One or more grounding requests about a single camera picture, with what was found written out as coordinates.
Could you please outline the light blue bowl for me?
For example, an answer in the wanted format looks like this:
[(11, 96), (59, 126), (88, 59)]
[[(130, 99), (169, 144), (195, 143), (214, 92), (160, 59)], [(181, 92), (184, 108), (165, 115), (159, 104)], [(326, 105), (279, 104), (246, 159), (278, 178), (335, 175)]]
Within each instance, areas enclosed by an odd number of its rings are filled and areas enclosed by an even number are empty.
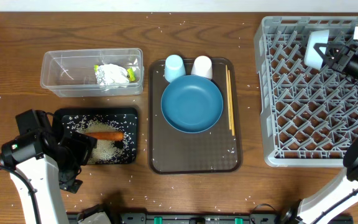
[(306, 45), (306, 53), (304, 56), (304, 64), (320, 70), (323, 66), (323, 58), (315, 49), (316, 44), (327, 44), (329, 38), (329, 30), (319, 30), (310, 33), (308, 43)]

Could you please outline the pile of white rice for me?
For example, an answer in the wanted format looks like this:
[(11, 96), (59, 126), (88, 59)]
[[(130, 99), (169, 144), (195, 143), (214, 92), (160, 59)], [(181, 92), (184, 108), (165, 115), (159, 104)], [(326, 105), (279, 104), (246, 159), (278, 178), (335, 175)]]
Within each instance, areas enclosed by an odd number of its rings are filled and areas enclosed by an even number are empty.
[(120, 131), (124, 134), (122, 141), (99, 140), (88, 160), (89, 165), (130, 164), (135, 160), (137, 116), (134, 114), (65, 115), (62, 124), (66, 133)]

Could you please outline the orange carrot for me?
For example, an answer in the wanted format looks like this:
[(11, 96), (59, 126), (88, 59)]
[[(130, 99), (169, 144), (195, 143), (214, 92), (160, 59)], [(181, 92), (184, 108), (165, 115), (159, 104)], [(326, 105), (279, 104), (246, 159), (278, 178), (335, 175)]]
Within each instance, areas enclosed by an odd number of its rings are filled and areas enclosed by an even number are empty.
[(122, 141), (124, 139), (124, 133), (120, 131), (93, 132), (85, 133), (85, 135), (104, 141)]

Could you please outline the dark blue plate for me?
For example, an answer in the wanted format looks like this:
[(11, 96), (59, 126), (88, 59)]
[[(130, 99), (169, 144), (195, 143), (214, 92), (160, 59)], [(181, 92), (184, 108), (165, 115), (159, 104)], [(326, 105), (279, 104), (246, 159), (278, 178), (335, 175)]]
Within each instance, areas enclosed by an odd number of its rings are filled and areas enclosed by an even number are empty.
[(171, 127), (196, 134), (212, 128), (219, 121), (224, 100), (220, 89), (211, 80), (185, 75), (166, 87), (160, 107)]

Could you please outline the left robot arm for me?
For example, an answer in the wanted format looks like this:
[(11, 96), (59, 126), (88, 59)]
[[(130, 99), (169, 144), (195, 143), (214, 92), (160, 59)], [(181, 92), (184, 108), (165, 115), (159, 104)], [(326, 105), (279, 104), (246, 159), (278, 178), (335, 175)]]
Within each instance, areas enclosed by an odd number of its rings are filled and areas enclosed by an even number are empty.
[(16, 186), (27, 223), (110, 223), (99, 205), (67, 214), (60, 193), (77, 193), (82, 185), (77, 177), (96, 143), (80, 133), (57, 140), (51, 132), (36, 129), (2, 146), (0, 161)]

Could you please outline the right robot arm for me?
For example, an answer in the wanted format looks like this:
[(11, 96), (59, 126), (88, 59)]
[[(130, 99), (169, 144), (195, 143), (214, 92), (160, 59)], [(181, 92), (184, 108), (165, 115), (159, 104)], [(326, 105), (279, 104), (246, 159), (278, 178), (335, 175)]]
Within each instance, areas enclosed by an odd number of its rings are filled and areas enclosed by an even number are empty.
[[(358, 55), (342, 44), (312, 45), (331, 69), (351, 76), (358, 82)], [(280, 223), (329, 223), (358, 202), (358, 138), (343, 158), (343, 168), (333, 180), (314, 195), (298, 201), (280, 218)]]

